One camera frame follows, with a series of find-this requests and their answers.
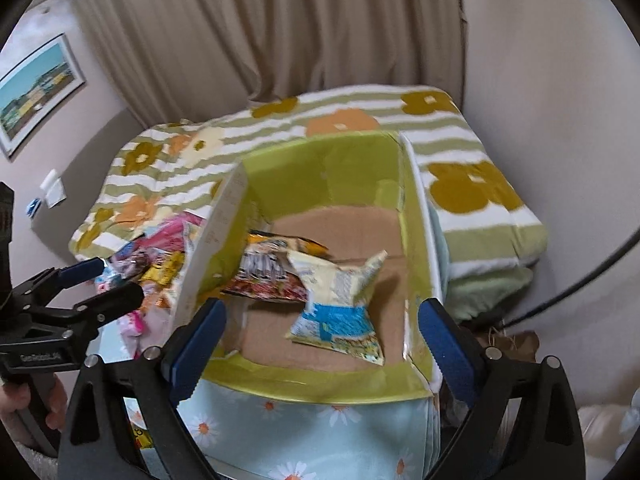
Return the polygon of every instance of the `light blue fabric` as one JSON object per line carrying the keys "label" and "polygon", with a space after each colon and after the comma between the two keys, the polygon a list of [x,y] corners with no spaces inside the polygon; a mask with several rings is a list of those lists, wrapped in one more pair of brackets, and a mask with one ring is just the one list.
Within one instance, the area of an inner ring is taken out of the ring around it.
{"label": "light blue fabric", "polygon": [[[122,360],[120,347],[117,328],[107,325],[98,353]],[[135,401],[127,408],[135,413]],[[422,480],[439,453],[433,399],[294,404],[201,380],[178,412],[204,455],[277,480]]]}

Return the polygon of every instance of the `beige curtain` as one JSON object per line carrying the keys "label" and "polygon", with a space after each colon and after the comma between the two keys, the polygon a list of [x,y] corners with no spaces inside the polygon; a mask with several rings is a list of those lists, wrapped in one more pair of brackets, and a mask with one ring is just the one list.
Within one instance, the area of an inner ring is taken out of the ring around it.
{"label": "beige curtain", "polygon": [[73,1],[146,125],[348,84],[430,84],[462,100],[460,0]]}

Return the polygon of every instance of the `green and white striped bedding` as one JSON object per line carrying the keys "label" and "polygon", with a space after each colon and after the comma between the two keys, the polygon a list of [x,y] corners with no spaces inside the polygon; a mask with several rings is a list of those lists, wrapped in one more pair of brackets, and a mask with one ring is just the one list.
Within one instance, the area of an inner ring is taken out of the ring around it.
{"label": "green and white striped bedding", "polygon": [[171,212],[206,217],[215,184],[239,155],[255,148],[373,129],[396,130],[410,140],[449,247],[453,285],[529,266],[545,250],[544,227],[492,165],[450,98],[427,86],[381,85],[307,93],[202,124],[146,130],[113,161],[69,247],[78,259],[106,257]]}

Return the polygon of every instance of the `red snack bag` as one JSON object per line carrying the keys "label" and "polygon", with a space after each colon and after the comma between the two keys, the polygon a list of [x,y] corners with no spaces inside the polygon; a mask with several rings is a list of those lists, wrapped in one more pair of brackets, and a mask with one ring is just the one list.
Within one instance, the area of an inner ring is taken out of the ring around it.
{"label": "red snack bag", "polygon": [[326,254],[326,247],[304,238],[250,232],[238,273],[222,293],[263,301],[306,301],[306,288],[287,260],[287,250],[308,248]]}

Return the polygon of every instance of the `painting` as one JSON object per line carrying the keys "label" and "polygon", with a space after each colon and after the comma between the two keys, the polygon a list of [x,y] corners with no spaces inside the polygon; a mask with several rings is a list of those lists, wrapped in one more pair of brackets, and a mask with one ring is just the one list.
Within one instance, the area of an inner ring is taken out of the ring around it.
{"label": "painting", "polygon": [[0,146],[7,157],[76,88],[84,84],[64,34],[29,54],[0,79]]}

